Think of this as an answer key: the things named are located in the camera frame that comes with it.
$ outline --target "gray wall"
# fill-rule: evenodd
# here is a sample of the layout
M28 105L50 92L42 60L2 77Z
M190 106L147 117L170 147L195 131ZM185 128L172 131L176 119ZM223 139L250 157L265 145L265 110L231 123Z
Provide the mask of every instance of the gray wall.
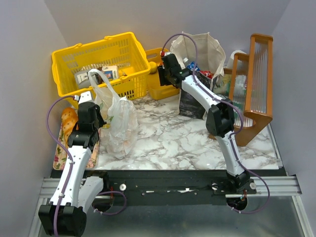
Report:
M45 128L58 97L50 55L66 42L42 0L1 1L0 21L0 236L25 237L56 148Z
M316 1L292 0L273 32L276 142L289 174L296 174L316 234Z
M227 56L248 51L254 32L272 34L289 0L44 0L69 46L132 31L143 47L173 34L210 32Z

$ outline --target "bread loaf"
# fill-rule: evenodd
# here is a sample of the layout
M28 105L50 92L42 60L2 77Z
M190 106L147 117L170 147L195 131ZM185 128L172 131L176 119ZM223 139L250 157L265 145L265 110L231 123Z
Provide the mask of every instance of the bread loaf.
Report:
M68 137L70 136L75 124L78 121L78 116L73 108L67 107L62 112L61 120L62 120L63 132L64 132L64 139L67 145Z

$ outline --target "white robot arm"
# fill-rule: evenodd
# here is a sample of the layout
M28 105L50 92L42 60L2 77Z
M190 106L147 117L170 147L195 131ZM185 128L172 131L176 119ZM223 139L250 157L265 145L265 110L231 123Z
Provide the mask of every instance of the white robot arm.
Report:
M204 89L212 93L215 98L222 100L221 97L217 96L216 94L211 92L209 89L207 89L205 85L203 85L202 83L200 83L200 85L203 86ZM218 101L215 101L208 94L206 94L200 87L196 85L196 82L193 80L193 75L187 76L185 80L182 81L181 88L184 91L188 92L190 95L192 95L205 108L206 111L209 111L212 108L212 106L216 106L220 103ZM232 133L233 131L229 131L225 134L224 137L215 136L215 138L218 141L221 147L222 153L224 155L227 173L229 173L232 176L236 176L236 175L242 174L244 172L244 169L237 163L234 152L233 152L233 148L229 141L229 136ZM232 136L232 140L235 146L235 150L238 151L234 135Z
M104 124L100 107L94 104L91 92L82 93L79 99L78 122L68 138L68 151L72 160L67 156L65 168L53 197L48 205L42 205L39 209L39 218L46 234L54 234L53 222L57 207L59 235L80 237L83 234L86 213L95 197L104 188L103 178L99 176L87 177L81 187L85 167L94 145L99 140L98 129Z
M234 112L229 99L223 100L193 77L191 70L181 69L173 53L164 53L163 66L158 67L160 85L173 85L192 95L206 110L206 128L218 141L226 162L231 192L248 189L253 180L239 164L234 132Z

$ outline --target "yellow plastic basket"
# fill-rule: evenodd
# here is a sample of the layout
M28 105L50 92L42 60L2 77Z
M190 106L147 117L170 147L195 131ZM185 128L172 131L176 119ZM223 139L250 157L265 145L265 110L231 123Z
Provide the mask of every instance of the yellow plastic basket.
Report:
M157 66L162 62L160 52L162 48L155 48L146 51L148 62L155 62ZM175 88L172 85L160 86L158 72L149 74L147 79L147 86L150 96L155 100L161 100L176 94L179 94L180 89Z
M101 66L117 65L127 75L111 81L111 85L119 96L136 99L146 95L147 76L150 71L145 51L132 32L115 36L106 36L104 39L57 50L52 53L53 77L57 84L59 96L80 95L91 91L92 87L78 89L74 74L82 67L98 68ZM72 99L69 102L78 107Z

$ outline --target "marble surface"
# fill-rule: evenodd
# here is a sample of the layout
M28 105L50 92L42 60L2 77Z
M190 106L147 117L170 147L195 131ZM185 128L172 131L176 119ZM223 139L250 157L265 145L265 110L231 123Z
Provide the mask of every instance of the marble surface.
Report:
M159 101L145 96L133 102L139 123L135 147L123 159L117 159L100 146L94 170L226 169L217 141L208 138L205 121L178 115L179 95ZM238 149L247 168L278 169L267 128Z

